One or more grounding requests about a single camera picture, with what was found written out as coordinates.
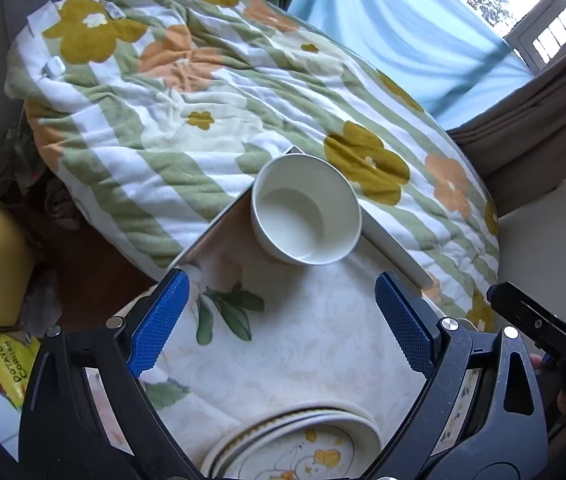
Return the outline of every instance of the white bowl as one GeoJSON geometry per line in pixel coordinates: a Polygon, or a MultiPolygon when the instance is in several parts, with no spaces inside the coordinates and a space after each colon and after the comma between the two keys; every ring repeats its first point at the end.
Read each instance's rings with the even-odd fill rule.
{"type": "Polygon", "coordinates": [[[361,208],[349,182],[315,156],[269,161],[252,187],[252,226],[259,243],[283,262],[327,265],[361,236],[361,208]]]}
{"type": "Polygon", "coordinates": [[[304,402],[297,402],[286,408],[278,408],[270,410],[259,416],[258,420],[251,420],[245,424],[240,425],[231,433],[221,438],[214,447],[208,452],[201,465],[201,472],[204,476],[214,478],[214,472],[219,469],[219,463],[222,462],[221,458],[225,458],[230,454],[234,454],[237,448],[243,449],[244,445],[252,443],[253,436],[260,436],[261,428],[268,426],[273,421],[279,421],[278,424],[270,428],[274,430],[279,427],[281,423],[290,422],[287,418],[288,415],[311,415],[314,410],[341,410],[342,412],[354,413],[355,415],[367,418],[372,424],[375,424],[374,418],[366,410],[360,406],[355,405],[353,402],[346,400],[336,399],[313,399],[304,402]]]}
{"type": "Polygon", "coordinates": [[[369,420],[329,413],[271,431],[218,473],[241,480],[357,478],[380,452],[380,434],[369,420]]]}

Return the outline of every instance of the cup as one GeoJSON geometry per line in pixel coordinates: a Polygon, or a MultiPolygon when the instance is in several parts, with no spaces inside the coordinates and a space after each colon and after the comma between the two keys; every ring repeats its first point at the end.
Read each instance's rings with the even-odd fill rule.
{"type": "Polygon", "coordinates": [[[354,190],[338,170],[311,155],[290,153],[263,166],[252,187],[251,210],[256,239],[289,264],[332,264],[361,236],[354,190]]]}

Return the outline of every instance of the yellow bag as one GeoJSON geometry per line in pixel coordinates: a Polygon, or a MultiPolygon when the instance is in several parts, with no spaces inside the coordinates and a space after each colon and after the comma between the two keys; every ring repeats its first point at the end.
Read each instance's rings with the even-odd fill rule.
{"type": "Polygon", "coordinates": [[[34,359],[41,344],[32,338],[24,344],[0,332],[0,393],[20,410],[34,359]]]}

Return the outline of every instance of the black mechanical device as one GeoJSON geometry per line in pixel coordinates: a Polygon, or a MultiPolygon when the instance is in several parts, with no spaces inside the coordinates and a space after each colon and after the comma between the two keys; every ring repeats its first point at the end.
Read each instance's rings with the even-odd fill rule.
{"type": "MultiPolygon", "coordinates": [[[[137,381],[141,371],[156,362],[186,304],[188,287],[186,274],[172,270],[125,318],[112,317],[88,332],[48,329],[21,418],[20,465],[28,478],[204,480],[137,381]],[[86,367],[99,369],[134,455],[108,443],[90,395],[86,367]]],[[[375,293],[410,366],[425,375],[426,384],[362,478],[566,478],[566,449],[548,464],[543,399],[519,332],[527,333],[551,356],[546,369],[558,377],[557,394],[566,388],[565,323],[510,283],[488,292],[494,309],[514,325],[497,334],[468,331],[449,317],[438,319],[391,272],[379,276],[375,293]],[[471,368],[480,369],[480,379],[456,445],[432,455],[471,368]]]]}

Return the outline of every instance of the wooden floor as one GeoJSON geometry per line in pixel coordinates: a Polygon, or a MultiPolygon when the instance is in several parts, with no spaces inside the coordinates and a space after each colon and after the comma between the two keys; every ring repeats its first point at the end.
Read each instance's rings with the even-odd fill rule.
{"type": "Polygon", "coordinates": [[[95,327],[154,284],[96,229],[86,222],[77,231],[59,228],[34,196],[10,207],[52,266],[58,279],[63,314],[70,332],[95,327]]]}

